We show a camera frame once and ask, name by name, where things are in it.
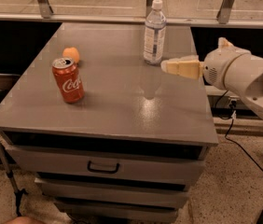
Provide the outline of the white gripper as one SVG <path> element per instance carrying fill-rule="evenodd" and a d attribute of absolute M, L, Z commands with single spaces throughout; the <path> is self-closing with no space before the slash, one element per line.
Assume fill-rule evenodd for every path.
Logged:
<path fill-rule="evenodd" d="M 247 49 L 233 47 L 233 44 L 225 37 L 219 37 L 218 49 L 209 52 L 203 64 L 198 55 L 189 55 L 162 61 L 160 67 L 167 74 L 191 79 L 199 79 L 203 73 L 207 83 L 219 90 L 224 90 L 226 88 L 224 79 L 228 68 L 236 59 L 245 54 L 250 55 L 251 52 Z"/>

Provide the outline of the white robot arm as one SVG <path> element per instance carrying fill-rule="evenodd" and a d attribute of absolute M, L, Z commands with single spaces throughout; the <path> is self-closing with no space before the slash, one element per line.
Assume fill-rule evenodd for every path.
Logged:
<path fill-rule="evenodd" d="M 250 50 L 234 46 L 225 37 L 218 38 L 217 49 L 201 62 L 197 56 L 165 60 L 163 72 L 180 77 L 199 79 L 219 90 L 231 91 L 263 119 L 263 58 Z"/>

